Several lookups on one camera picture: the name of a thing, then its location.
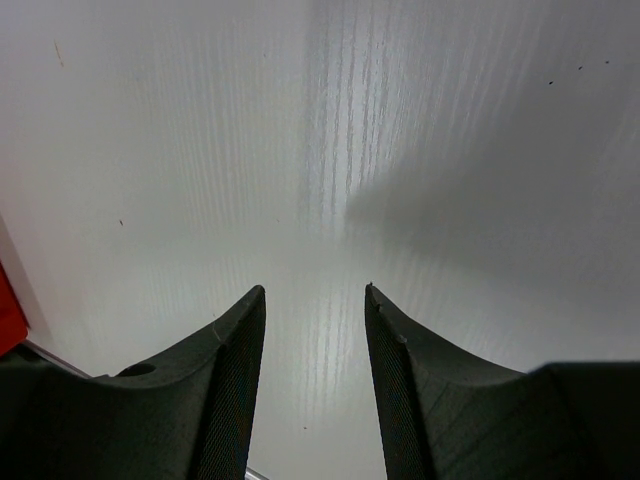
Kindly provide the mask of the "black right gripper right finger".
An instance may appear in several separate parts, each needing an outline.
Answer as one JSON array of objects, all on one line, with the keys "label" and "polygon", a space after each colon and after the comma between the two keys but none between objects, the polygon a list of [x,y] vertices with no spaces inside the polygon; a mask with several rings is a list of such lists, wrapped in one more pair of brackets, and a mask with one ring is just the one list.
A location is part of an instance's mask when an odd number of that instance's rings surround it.
[{"label": "black right gripper right finger", "polygon": [[635,479],[639,366],[527,373],[454,345],[374,286],[365,327],[391,479]]}]

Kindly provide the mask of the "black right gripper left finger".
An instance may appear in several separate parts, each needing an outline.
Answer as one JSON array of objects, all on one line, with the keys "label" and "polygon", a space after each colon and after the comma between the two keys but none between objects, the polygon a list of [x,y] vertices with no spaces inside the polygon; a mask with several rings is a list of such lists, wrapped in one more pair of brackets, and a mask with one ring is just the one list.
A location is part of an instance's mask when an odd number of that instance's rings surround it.
[{"label": "black right gripper left finger", "polygon": [[5,479],[241,479],[266,326],[251,288],[228,311],[115,376],[19,347],[1,360]]}]

